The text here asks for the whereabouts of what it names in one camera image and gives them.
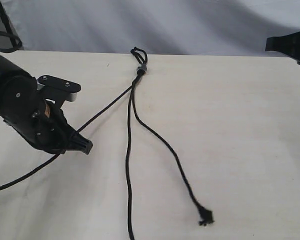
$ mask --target black strap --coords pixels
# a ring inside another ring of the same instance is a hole
[[[13,52],[19,50],[23,46],[23,43],[22,43],[21,39],[18,36],[14,35],[14,34],[10,34],[10,33],[4,32],[4,31],[0,31],[0,36],[10,38],[10,39],[14,39],[14,40],[17,41],[16,46],[13,46],[11,48],[0,48],[1,53],[10,54],[10,53],[13,53]]]

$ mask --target white table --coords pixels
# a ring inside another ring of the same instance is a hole
[[[63,106],[78,128],[135,77],[131,55],[19,51],[35,77],[81,84]],[[130,158],[137,240],[300,240],[300,66],[288,58],[150,55],[137,87],[140,117],[179,154],[199,215],[166,147],[133,118]],[[0,192],[0,240],[127,240],[127,99],[67,152]],[[0,185],[49,158],[0,120]]]

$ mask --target white backdrop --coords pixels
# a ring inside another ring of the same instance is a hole
[[[271,55],[300,31],[300,0],[1,0],[27,50]]]

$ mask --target table surface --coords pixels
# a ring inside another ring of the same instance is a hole
[[[19,51],[5,57],[35,77],[81,84],[63,106],[80,127],[135,77],[133,56]],[[132,119],[137,240],[300,240],[300,66],[288,58],[150,55],[136,90],[140,117],[178,153],[199,215],[167,148]],[[0,192],[0,240],[127,240],[127,98],[67,152]],[[0,120],[0,185],[50,157]]]

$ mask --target white fabric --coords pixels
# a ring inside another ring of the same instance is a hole
[[[7,56],[33,76],[81,84],[62,109],[79,128],[131,84],[131,55],[18,51]],[[136,90],[130,157],[136,240],[300,240],[300,66],[289,58],[150,55]],[[82,134],[89,155],[67,152],[0,192],[0,240],[128,240],[127,103],[121,100]],[[0,185],[50,156],[0,120]]]
[[[27,50],[272,55],[300,31],[300,0],[1,0]]]

